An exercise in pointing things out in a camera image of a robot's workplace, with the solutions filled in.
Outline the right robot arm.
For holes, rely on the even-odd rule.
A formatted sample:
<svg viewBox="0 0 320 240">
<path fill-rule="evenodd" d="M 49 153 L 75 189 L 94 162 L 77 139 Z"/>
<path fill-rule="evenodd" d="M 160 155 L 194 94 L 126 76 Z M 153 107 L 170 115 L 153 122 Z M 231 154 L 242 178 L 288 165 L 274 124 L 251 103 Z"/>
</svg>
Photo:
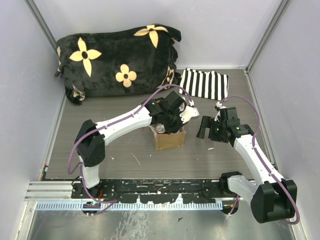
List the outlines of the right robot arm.
<svg viewBox="0 0 320 240">
<path fill-rule="evenodd" d="M 254 138 L 247 124 L 241 124 L 235 107 L 222 107 L 216 117 L 203 116 L 197 138 L 230 144 L 249 168 L 254 182 L 240 172 L 222 173 L 219 191 L 225 197 L 233 194 L 243 198 L 250 206 L 255 220 L 267 222 L 296 218 L 298 187 L 291 179 L 285 179 L 271 164 Z"/>
</svg>

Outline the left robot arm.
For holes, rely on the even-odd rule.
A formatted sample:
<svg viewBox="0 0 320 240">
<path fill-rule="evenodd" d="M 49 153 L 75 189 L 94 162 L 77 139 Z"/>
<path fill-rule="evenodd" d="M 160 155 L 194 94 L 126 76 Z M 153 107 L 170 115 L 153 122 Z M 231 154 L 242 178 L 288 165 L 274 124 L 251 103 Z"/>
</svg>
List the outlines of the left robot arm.
<svg viewBox="0 0 320 240">
<path fill-rule="evenodd" d="M 159 134 L 177 133 L 184 125 L 181 114 L 187 103 L 175 91 L 166 97 L 150 99 L 145 105 L 120 116 L 94 123 L 86 120 L 74 141 L 79 156 L 81 176 L 84 180 L 82 192 L 88 198 L 100 193 L 99 165 L 105 159 L 106 146 L 115 139 L 134 130 L 152 126 Z"/>
</svg>

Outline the red soda can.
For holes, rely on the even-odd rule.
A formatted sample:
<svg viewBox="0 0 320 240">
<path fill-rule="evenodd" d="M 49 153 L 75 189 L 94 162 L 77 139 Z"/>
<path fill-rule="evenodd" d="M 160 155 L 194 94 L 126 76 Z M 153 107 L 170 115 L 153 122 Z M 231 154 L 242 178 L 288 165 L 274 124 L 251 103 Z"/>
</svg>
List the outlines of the red soda can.
<svg viewBox="0 0 320 240">
<path fill-rule="evenodd" d="M 155 131 L 158 133 L 158 134 L 164 134 L 166 132 L 166 129 L 164 127 L 163 124 L 161 123 L 158 123 L 155 125 Z"/>
</svg>

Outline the cat print canvas bag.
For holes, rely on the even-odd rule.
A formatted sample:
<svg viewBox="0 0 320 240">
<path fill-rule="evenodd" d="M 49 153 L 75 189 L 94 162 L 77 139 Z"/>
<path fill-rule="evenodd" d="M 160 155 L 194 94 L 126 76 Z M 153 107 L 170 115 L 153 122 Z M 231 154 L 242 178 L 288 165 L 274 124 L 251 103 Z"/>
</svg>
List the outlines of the cat print canvas bag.
<svg viewBox="0 0 320 240">
<path fill-rule="evenodd" d="M 157 151 L 169 150 L 182 147 L 184 145 L 186 132 L 180 128 L 176 133 L 158 134 L 155 130 L 156 124 L 150 125 L 149 128 L 153 133 L 154 145 Z"/>
</svg>

